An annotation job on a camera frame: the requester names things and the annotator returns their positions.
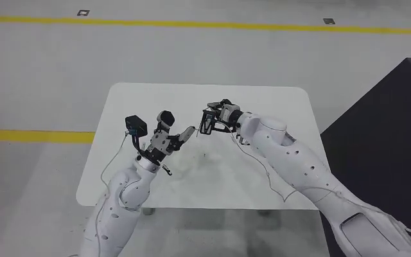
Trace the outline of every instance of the black wall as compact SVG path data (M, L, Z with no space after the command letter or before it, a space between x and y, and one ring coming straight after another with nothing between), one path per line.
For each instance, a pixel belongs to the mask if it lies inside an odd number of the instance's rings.
M358 100L321 138L338 180L363 201L411 227L411 58ZM322 219L331 257L345 256Z

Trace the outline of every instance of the white table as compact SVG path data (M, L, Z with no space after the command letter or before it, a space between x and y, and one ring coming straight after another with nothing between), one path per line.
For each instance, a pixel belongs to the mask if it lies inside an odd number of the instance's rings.
M310 146L324 163L317 124L307 93L298 87L253 87L222 85L131 84L113 85L107 97L96 135L77 189L77 201L94 206L105 189L100 173L117 152L124 137L125 117L138 115L148 125L148 141L163 110L171 111L175 123L170 134L186 127L198 127L202 109L209 102L223 98L239 105L242 111L272 116L288 125L288 132ZM131 164L137 152L127 138L118 157L105 172L109 181L114 173ZM283 194L292 188L273 171L273 187ZM213 132L210 136L195 134L164 162L173 172L161 169L152 183L146 208L211 208L211 209L316 209L301 194L292 195L286 203L268 187L263 167L244 155L229 134Z

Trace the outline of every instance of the yellow floor line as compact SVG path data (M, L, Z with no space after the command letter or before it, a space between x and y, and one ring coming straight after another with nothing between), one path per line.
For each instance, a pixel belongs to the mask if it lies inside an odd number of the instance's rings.
M0 130L0 141L91 144L95 132Z
M283 31L323 31L339 33L375 33L375 34L411 34L411 28L380 28L360 26L310 26L294 24L247 24L235 22L203 22L203 21L139 21L139 20L105 20L79 18L47 18L24 16L0 16L0 22L23 22L41 24L82 24L112 26L161 26L183 28L230 28L238 30L283 30Z

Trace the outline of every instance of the wire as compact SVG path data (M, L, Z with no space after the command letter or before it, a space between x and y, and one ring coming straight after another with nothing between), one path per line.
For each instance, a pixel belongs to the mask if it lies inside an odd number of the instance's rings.
M230 130L230 128L229 128L226 124L224 124L224 123L222 123L222 122L219 122L219 121L217 121L217 122L220 123L220 124L222 124L222 125L224 125L225 127L227 127L227 128ZM379 213L379 214L385 215L385 216L388 218L388 220L390 221L390 223L392 224L392 226L396 229L396 231L397 231L397 232L401 235L401 237L404 239L404 241L406 241L409 245L411 245L411 238L410 238L410 237L408 236L408 234L405 232L405 231L407 231L407 232L410 232L410 233L411 233L411 229L407 228L402 222L396 220L392 215L390 215L390 214L388 214L388 213L385 213L384 211L381 211L381 210L379 210L379 209L377 209L377 208L370 208L370 207L367 207L367 206L363 206L363 205L361 205L361 204L357 204L357 203L355 203L355 202L353 202L353 201L345 198L344 196L342 196L342 192L341 192L341 191L340 191L339 193L337 193L337 192L335 192L335 191L333 191L333 190L330 190L330 189L328 189L328 188L321 188L321 187L318 187L318 186L307 186L307 187L303 187L303 188L296 188L296 189L293 190L291 193L289 193L286 197L284 197L280 192L278 192L277 190L273 189L272 183L271 183L271 178L270 178L270 173L268 172L266 166L265 166L259 159L257 159L257 158L254 157L253 155L247 153L246 151L244 151L244 150L242 149L242 147L240 146L240 144L237 142L237 140L236 140L236 138L235 138L235 136L234 136L234 134L232 133L231 130L230 130L230 132L231 132L232 140L236 143L237 147L238 147L244 154L246 154L247 156L250 156L251 158L255 159L259 164L261 164L261 165L264 167L265 174L267 175L268 183L269 183L269 185L270 185L270 189L271 189L272 191L276 192L276 193L282 198L283 202L286 202L286 201L288 200L288 198L289 198L291 195L293 195L295 192L302 192L302 191L307 190L307 189L326 190L326 191L328 191L328 192L330 192L330 193L333 193L333 194L336 195L338 198L340 198L340 199L342 199L342 200L344 200L344 201L346 201L346 202L348 202L348 203L350 203L350 204L353 204L353 205L358 206L358 207L360 207L360 208L369 209L369 210L371 210L371 211L373 211L373 212L375 212L375 213Z
M101 213L101 211L104 208L105 202L107 201L107 199L110 197L110 188L109 185L104 181L103 179L103 175L105 170L110 166L110 164L114 161L114 159L117 157L117 155L120 153L120 150L123 148L124 145L124 141L126 140L126 137L128 136L128 132L125 132L125 136L123 138L123 141L121 142L120 148L118 149L117 153L114 155L114 157L109 161L109 163L107 163L107 165L104 167L103 171L100 174L100 180L103 182L103 184L105 185L106 189L107 189L107 193L104 195L104 201L103 204L101 205L100 210L98 211L97 215L96 215L96 220L94 221L94 227L96 229L96 236L97 236L97 243L98 243L98 257L100 257L100 253L101 253L101 243L100 243L100 236L98 234L98 228L97 228L97 224L98 224L98 217Z
M234 134L232 133L231 129L230 129L226 124L224 124L224 123L222 123L222 122L219 122L219 121L217 121L217 123L220 123L220 124L224 125L226 128L228 128L228 129L230 130L231 137L232 137L232 141L236 143L237 147L238 147L245 155L250 156L251 158L253 158L254 160L256 160L259 164L261 164L262 167L264 167L265 175L267 176L268 185L270 186L270 189L271 189L272 191L276 192L276 193L282 198L283 202L285 202L286 199L284 198L284 195L282 195L282 194L281 194L280 192L278 192L277 190L273 189L272 183L271 183L271 178L270 178L270 173L268 172L266 166L265 166L259 159L255 158L253 155L247 153L246 151L244 151L244 150L242 149L242 147L240 146L240 144L237 142L236 137L235 137Z

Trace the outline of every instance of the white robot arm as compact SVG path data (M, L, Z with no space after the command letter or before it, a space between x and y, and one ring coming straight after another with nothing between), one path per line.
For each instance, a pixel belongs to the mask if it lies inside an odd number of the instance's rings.
M209 103L207 108L200 133L236 132L240 142L250 144L280 177L318 207L345 255L411 256L406 227L352 194L310 148L286 132L284 123L242 112L229 100ZM215 123L225 128L216 128Z
M132 236L160 162L180 150L195 131L195 127L188 127L182 134L170 136L174 117L168 111L162 111L157 121L150 145L144 150L140 149L139 137L147 135L147 124L137 116L126 118L126 127L138 155L132 167L118 171L111 178L96 204L84 233L80 257L118 256ZM162 167L171 175L165 165Z

